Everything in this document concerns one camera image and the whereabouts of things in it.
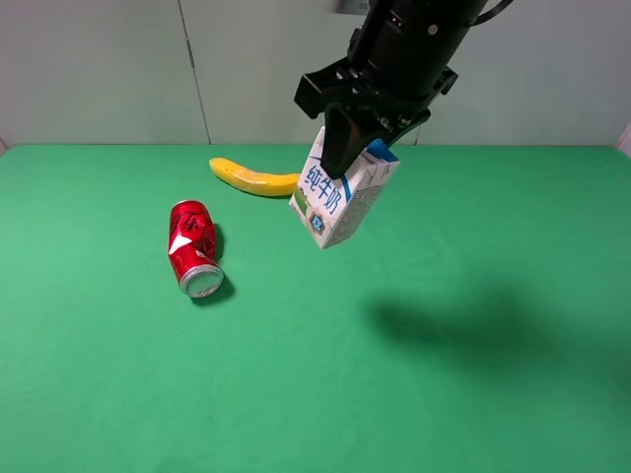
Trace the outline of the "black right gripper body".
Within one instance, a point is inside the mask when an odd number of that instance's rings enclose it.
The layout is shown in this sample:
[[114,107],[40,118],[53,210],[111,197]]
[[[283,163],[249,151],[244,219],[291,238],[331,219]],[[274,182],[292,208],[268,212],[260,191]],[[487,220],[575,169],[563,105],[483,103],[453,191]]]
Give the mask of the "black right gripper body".
[[311,119],[331,105],[378,117],[424,113],[457,80],[449,67],[457,47],[457,27],[361,27],[345,57],[302,76],[294,101]]

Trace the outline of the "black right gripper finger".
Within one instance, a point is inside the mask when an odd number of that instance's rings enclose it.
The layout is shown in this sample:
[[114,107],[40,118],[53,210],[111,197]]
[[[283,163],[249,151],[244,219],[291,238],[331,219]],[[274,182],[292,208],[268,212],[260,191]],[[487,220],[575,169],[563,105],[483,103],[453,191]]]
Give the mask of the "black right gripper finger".
[[382,117],[381,124],[384,133],[380,139],[388,146],[392,146],[408,132],[426,123],[430,118],[429,113],[417,113],[413,116],[399,115],[394,117]]
[[378,137],[378,120],[368,109],[331,105],[325,112],[321,166],[332,179],[348,171]]

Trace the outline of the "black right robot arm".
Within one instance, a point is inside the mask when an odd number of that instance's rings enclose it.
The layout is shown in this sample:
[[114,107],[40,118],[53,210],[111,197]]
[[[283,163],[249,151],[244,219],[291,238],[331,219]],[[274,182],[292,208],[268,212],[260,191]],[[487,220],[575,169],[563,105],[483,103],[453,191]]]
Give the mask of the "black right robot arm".
[[304,75],[295,102],[325,120],[321,165],[333,179],[376,140],[390,146],[425,123],[430,104],[457,79],[448,65],[468,31],[508,6],[486,0],[380,0],[347,54]]

